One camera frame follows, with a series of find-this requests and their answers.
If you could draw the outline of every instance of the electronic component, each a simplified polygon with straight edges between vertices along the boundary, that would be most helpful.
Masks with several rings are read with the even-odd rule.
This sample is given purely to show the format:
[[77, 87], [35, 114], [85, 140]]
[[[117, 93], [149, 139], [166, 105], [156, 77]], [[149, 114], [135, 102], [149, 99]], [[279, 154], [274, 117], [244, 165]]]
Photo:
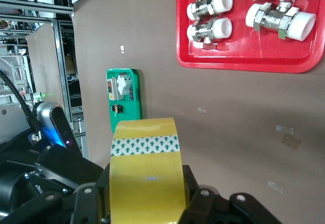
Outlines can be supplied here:
[[117, 78], [113, 77], [107, 79], [107, 92], [108, 98], [111, 101], [119, 101], [124, 99], [124, 96], [121, 95], [117, 90]]
[[133, 97], [133, 88], [130, 88], [129, 89], [129, 94], [130, 94], [130, 101], [133, 101], [134, 100], [134, 97]]
[[81, 155], [77, 141], [69, 126], [62, 107], [55, 102], [38, 102], [33, 112], [43, 125], [43, 131], [50, 143], [64, 146]]
[[123, 113], [123, 106], [115, 104], [111, 106], [111, 111], [114, 111], [116, 114]]
[[127, 74], [120, 74], [117, 77], [117, 90], [120, 95], [129, 94], [129, 88], [132, 87], [132, 78]]

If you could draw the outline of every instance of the packing tape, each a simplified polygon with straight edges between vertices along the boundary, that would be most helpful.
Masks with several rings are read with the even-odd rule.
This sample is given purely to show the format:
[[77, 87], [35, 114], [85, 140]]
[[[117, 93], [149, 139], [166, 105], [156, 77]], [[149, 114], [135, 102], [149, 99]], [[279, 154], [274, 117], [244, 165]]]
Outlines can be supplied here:
[[111, 148], [110, 206], [112, 224], [178, 223], [185, 189], [172, 118], [118, 123]]
[[288, 133], [288, 134], [294, 134], [294, 129], [292, 129], [290, 127], [286, 127], [286, 126], [277, 125], [276, 126], [276, 131], [285, 132], [285, 133]]
[[278, 185], [278, 184], [276, 184], [274, 182], [271, 182], [271, 181], [268, 181], [268, 186], [275, 189], [275, 190], [277, 190], [277, 191], [279, 191], [280, 193], [283, 193], [283, 191], [284, 191], [283, 187], [281, 187], [280, 185]]

